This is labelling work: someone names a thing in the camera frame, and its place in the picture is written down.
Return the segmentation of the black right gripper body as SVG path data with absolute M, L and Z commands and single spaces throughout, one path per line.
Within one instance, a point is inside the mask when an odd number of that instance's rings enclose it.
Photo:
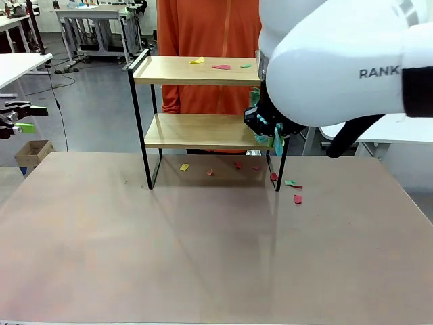
M 273 105 L 272 101 L 267 97 L 260 98 L 258 102 L 258 113 L 268 122 L 268 124 L 270 124 L 270 126 L 271 124 L 276 123 L 286 124 L 291 135 L 299 134 L 305 129 L 304 125 L 299 125 L 281 114 Z

